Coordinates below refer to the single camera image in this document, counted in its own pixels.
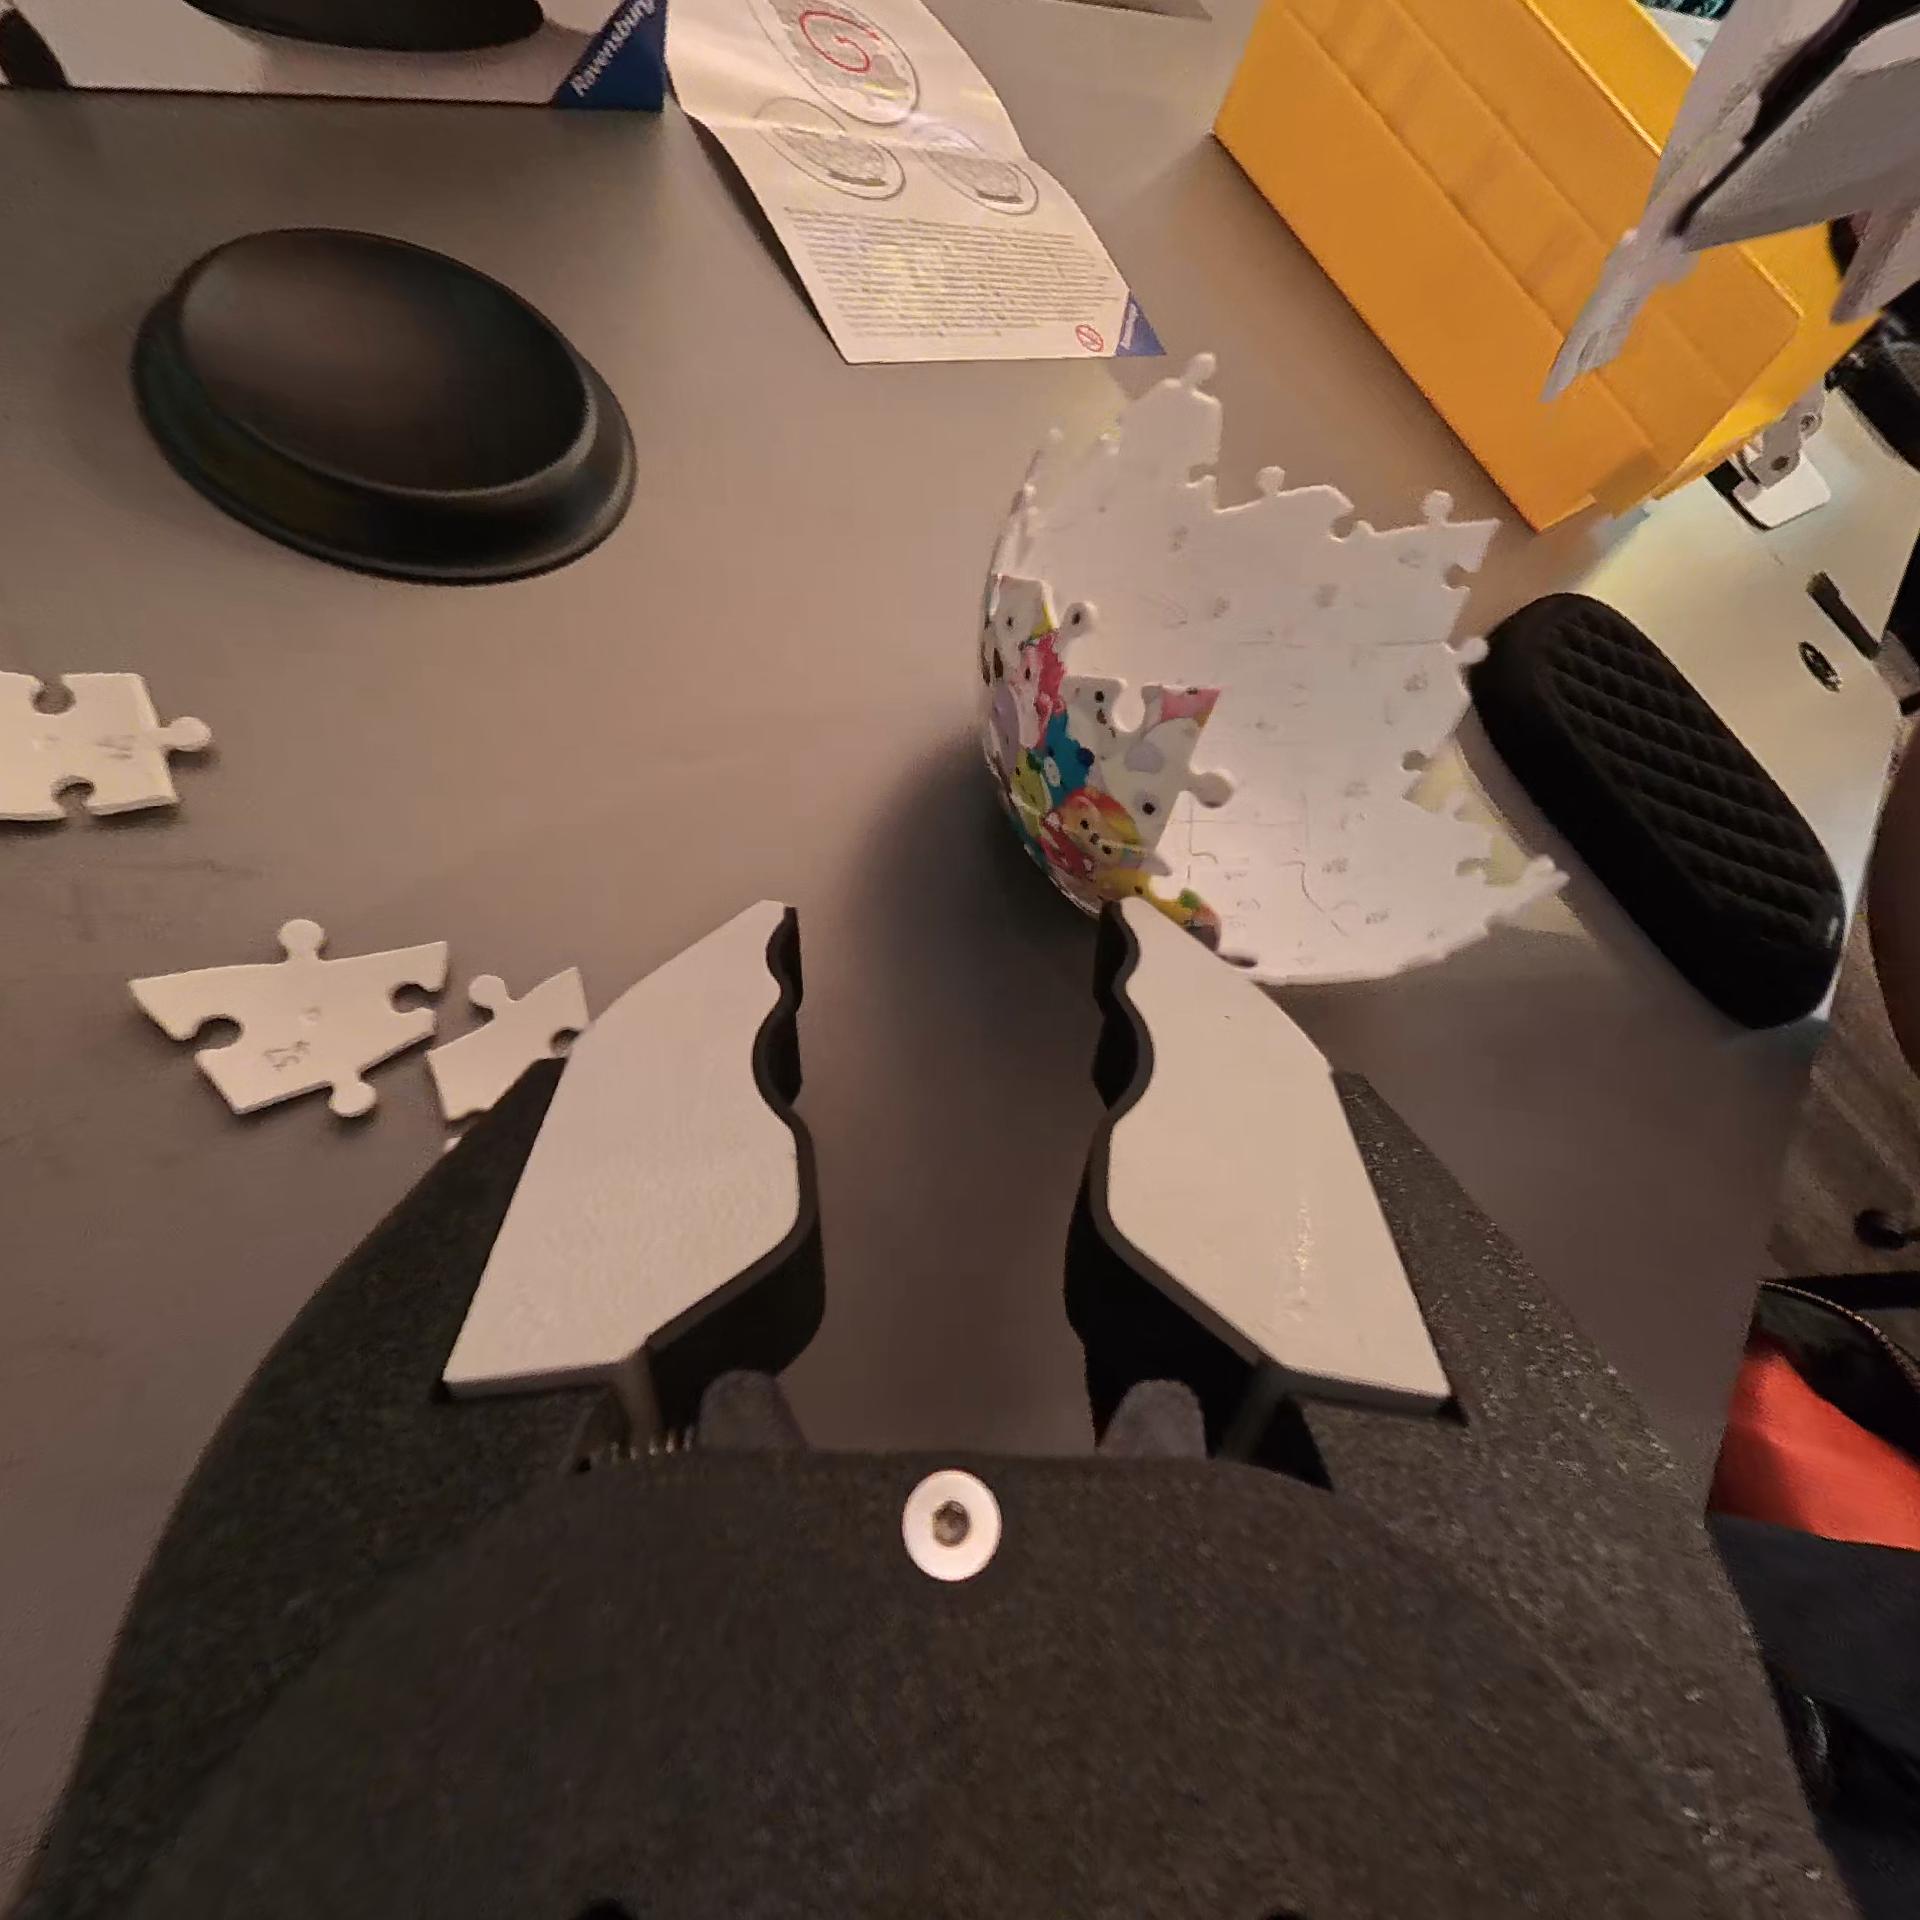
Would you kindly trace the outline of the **puzzle pieces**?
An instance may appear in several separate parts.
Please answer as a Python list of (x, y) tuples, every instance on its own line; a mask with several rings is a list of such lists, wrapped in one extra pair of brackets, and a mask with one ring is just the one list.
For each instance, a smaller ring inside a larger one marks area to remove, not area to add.
[[(63, 685), (65, 707), (48, 710), (38, 676), (3, 675), (5, 822), (61, 822), (73, 791), (95, 819), (179, 805), (175, 759), (207, 751), (211, 725), (197, 715), (163, 718), (139, 675), (72, 675)], [(326, 927), (309, 918), (286, 922), (277, 945), (277, 959), (139, 975), (128, 995), (175, 1042), (231, 1025), (226, 1045), (197, 1051), (231, 1114), (326, 1092), (336, 1118), (367, 1118), (377, 1103), (368, 1071), (438, 1033), (431, 1003), (403, 1006), (398, 997), (445, 993), (449, 946), (333, 956)], [(475, 975), (466, 995), (488, 1020), (425, 1055), (447, 1122), (495, 1109), (528, 1068), (557, 1058), (592, 1025), (577, 967), (522, 997), (502, 975)]]

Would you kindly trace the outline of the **orange fabric bag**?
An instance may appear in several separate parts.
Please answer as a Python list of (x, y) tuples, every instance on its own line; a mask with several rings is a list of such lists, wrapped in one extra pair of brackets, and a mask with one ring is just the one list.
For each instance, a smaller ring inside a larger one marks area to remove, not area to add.
[(1789, 1348), (1747, 1342), (1710, 1511), (1849, 1542), (1919, 1549), (1915, 1457), (1823, 1399)]

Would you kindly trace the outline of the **partly built puzzle ball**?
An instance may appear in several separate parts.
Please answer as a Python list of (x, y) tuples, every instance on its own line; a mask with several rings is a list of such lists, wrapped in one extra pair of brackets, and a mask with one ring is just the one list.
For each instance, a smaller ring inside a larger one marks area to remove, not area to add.
[(1025, 471), (976, 631), (1002, 812), (1077, 910), (1153, 906), (1267, 989), (1445, 962), (1569, 879), (1456, 762), (1498, 523), (1431, 492), (1382, 530), (1279, 467), (1222, 501), (1214, 365)]

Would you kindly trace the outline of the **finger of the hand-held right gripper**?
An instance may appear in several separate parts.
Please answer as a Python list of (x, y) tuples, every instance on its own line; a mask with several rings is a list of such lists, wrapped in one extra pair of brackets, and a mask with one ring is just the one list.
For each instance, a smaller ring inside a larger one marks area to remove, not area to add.
[(1915, 179), (1915, 17), (1831, 17), (1771, 68), (1733, 151), (1685, 203), (1710, 249), (1882, 209)]
[(1760, 97), (1843, 14), (1843, 3), (1737, 3), (1717, 28), (1672, 124), (1634, 239), (1653, 243), (1679, 225), (1679, 190), (1709, 177), (1699, 149), (1727, 161), (1753, 127)]

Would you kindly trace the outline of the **black round ball stand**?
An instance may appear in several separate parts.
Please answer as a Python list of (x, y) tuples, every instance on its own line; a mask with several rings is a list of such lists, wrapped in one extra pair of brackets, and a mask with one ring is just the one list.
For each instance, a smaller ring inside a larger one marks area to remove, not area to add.
[(414, 586), (498, 586), (607, 542), (629, 419), (504, 281), (371, 231), (254, 231), (143, 319), (131, 379), (168, 465), (229, 519)]

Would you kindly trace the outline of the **colourful puzzle box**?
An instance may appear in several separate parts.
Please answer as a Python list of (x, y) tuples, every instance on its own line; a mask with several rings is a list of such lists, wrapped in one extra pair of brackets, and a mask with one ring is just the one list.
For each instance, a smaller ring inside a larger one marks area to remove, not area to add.
[(5, 3), (5, 86), (659, 113), (665, 3)]

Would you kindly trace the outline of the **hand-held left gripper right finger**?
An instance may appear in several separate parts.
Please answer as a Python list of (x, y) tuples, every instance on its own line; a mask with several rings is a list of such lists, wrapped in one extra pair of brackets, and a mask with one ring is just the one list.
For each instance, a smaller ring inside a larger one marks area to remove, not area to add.
[(1248, 974), (1157, 907), (1095, 932), (1103, 1102), (1067, 1230), (1095, 1444), (1181, 1389), (1189, 1449), (1306, 1459), (1306, 1405), (1454, 1421), (1456, 1393), (1337, 1074)]

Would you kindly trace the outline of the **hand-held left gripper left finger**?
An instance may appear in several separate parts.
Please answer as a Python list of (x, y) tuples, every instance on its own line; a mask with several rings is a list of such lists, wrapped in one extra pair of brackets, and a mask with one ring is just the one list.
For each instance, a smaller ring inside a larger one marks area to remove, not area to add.
[(567, 1055), (445, 1365), (458, 1401), (616, 1393), (687, 1434), (825, 1318), (801, 917), (759, 900), (619, 995)]

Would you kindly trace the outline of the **person's dark clothing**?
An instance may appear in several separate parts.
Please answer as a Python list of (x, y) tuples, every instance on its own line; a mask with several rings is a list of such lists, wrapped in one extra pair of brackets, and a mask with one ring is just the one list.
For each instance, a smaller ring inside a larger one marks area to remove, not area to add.
[(1861, 1916), (1919, 1916), (1919, 1555), (1712, 1515), (1793, 1763)]

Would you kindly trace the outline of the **white instruction leaflet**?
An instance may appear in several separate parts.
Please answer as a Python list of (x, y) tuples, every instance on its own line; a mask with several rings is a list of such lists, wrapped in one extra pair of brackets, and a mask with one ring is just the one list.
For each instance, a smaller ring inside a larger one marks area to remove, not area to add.
[(1160, 357), (1088, 217), (918, 3), (675, 3), (680, 107), (853, 365)]

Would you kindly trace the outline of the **yellow plastic bin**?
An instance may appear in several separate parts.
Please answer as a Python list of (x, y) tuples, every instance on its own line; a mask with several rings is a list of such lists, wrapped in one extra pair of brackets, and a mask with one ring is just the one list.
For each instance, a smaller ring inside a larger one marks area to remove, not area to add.
[(1267, 3), (1216, 139), (1536, 532), (1728, 460), (1870, 322), (1827, 227), (1705, 254), (1541, 391), (1694, 77), (1633, 3)]

